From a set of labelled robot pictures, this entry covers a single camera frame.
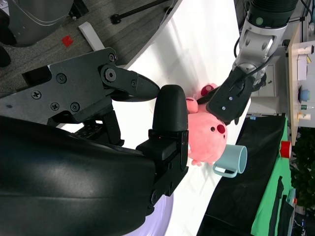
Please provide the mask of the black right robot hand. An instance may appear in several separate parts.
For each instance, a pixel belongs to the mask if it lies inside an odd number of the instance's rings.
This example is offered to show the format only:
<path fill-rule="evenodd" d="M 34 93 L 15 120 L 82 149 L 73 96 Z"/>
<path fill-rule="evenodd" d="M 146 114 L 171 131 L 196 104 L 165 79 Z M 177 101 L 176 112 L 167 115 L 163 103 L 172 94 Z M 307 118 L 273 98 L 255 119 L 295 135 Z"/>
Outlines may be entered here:
<path fill-rule="evenodd" d="M 120 236 L 139 228 L 188 172 L 179 85 L 115 65 L 111 48 L 23 76 L 0 99 L 0 233 Z M 148 140 L 125 148 L 113 101 L 155 100 Z"/>

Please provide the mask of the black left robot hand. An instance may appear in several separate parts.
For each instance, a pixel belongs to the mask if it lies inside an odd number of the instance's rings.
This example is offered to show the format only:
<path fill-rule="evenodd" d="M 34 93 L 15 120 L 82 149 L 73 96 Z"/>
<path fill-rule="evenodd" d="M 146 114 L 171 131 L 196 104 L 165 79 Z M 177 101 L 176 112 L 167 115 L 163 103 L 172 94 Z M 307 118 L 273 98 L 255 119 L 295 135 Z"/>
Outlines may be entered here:
<path fill-rule="evenodd" d="M 207 112 L 229 125 L 240 118 L 252 92 L 265 86 L 266 79 L 267 75 L 263 75 L 260 82 L 254 85 L 254 78 L 248 77 L 242 69 L 236 67 L 221 86 L 197 99 L 197 103 L 205 105 Z"/>

